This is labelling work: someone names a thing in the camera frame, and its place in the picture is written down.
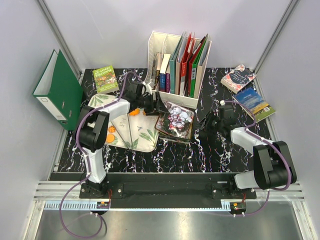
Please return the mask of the gold cookie tin base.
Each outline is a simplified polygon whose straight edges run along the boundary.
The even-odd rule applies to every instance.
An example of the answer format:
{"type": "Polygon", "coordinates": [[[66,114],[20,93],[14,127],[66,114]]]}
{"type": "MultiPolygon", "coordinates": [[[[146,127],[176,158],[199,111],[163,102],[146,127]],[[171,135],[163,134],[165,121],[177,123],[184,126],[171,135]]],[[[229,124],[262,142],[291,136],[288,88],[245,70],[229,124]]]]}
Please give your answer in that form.
{"type": "Polygon", "coordinates": [[[162,132],[158,133],[158,137],[162,140],[167,140],[176,143],[189,144],[191,142],[191,131],[185,137],[177,137],[168,134],[164,134],[162,132]]]}

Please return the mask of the gold tin lid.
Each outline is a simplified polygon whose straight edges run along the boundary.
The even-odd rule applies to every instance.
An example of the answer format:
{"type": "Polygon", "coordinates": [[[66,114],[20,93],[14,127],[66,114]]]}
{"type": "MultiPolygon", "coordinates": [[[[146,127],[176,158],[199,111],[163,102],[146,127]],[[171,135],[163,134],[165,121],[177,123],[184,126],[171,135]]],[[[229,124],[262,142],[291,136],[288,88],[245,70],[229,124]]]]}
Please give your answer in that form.
{"type": "Polygon", "coordinates": [[[161,113],[155,124],[155,129],[162,134],[186,138],[192,128],[195,113],[173,102],[165,101],[167,113],[161,113]]]}

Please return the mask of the metal serving tongs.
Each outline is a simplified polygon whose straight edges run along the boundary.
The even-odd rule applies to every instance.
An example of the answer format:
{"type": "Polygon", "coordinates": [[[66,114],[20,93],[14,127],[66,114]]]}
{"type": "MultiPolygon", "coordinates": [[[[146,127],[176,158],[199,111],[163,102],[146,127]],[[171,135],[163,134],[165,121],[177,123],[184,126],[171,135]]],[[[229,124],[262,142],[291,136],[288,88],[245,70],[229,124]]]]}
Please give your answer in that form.
{"type": "Polygon", "coordinates": [[[115,140],[112,145],[119,148],[130,149],[132,137],[128,116],[125,114],[117,117],[111,121],[111,125],[115,127],[115,132],[113,133],[115,140]]]}

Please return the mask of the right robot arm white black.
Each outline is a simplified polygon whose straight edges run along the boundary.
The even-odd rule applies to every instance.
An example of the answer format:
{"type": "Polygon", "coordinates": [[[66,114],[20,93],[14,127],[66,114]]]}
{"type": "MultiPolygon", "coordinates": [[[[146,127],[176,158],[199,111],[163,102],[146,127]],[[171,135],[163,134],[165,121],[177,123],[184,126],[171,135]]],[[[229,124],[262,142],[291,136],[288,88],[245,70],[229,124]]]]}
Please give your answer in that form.
{"type": "Polygon", "coordinates": [[[296,183],[297,174],[287,143],[265,139],[238,123],[231,105],[219,106],[217,113],[208,112],[198,129],[207,136],[220,134],[253,156],[253,170],[236,174],[227,185],[230,197],[239,198],[245,189],[284,191],[296,183]]]}

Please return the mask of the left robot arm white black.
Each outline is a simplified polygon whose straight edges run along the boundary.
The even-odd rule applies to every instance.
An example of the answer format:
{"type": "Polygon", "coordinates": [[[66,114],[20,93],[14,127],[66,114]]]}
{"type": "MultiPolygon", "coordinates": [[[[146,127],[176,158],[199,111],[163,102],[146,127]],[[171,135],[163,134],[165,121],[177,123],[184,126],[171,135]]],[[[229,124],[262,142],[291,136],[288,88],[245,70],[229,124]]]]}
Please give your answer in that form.
{"type": "Polygon", "coordinates": [[[147,116],[157,116],[169,111],[160,93],[152,94],[151,87],[141,82],[133,82],[123,88],[118,98],[97,108],[84,106],[73,132],[76,145],[84,157],[86,177],[80,181],[97,198],[108,193],[107,173],[103,167],[102,148],[107,139],[109,122],[143,109],[147,116]]]}

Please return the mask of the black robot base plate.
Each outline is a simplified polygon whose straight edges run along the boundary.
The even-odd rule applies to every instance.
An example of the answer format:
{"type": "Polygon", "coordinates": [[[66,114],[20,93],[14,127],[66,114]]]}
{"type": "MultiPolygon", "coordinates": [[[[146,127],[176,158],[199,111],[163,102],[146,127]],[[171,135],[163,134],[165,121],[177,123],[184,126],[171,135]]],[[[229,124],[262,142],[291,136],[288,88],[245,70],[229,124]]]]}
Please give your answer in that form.
{"type": "Polygon", "coordinates": [[[233,173],[108,173],[102,192],[83,184],[81,199],[111,197],[113,210],[211,210],[222,200],[255,200],[254,190],[237,189],[233,173]]]}

